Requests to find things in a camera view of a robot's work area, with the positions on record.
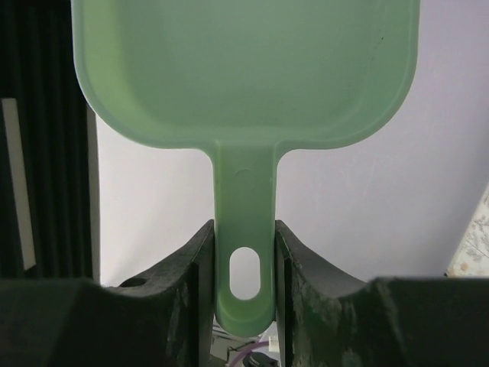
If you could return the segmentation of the green dustpan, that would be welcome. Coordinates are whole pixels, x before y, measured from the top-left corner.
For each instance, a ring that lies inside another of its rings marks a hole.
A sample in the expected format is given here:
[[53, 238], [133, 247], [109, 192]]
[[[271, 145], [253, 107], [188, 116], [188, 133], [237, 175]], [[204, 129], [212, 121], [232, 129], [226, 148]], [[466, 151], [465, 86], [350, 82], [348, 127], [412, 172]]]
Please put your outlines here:
[[254, 336], [275, 312], [277, 166], [369, 138], [416, 71], [418, 1], [74, 1], [73, 61], [107, 125], [212, 162], [215, 317]]

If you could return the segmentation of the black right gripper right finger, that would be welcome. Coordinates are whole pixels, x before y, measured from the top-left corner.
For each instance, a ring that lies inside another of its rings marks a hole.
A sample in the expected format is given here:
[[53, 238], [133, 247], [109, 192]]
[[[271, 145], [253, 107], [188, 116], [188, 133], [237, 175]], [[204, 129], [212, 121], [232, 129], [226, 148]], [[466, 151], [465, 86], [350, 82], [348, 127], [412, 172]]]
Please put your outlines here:
[[361, 281], [275, 232], [277, 328], [284, 366], [486, 366], [485, 278]]

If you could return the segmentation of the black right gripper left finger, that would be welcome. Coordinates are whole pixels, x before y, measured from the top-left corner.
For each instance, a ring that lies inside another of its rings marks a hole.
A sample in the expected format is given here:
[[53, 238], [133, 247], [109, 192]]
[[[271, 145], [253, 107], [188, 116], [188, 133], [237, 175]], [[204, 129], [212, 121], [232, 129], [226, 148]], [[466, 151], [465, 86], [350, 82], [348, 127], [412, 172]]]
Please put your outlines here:
[[86, 278], [1, 282], [3, 366], [205, 366], [214, 229], [117, 287]]

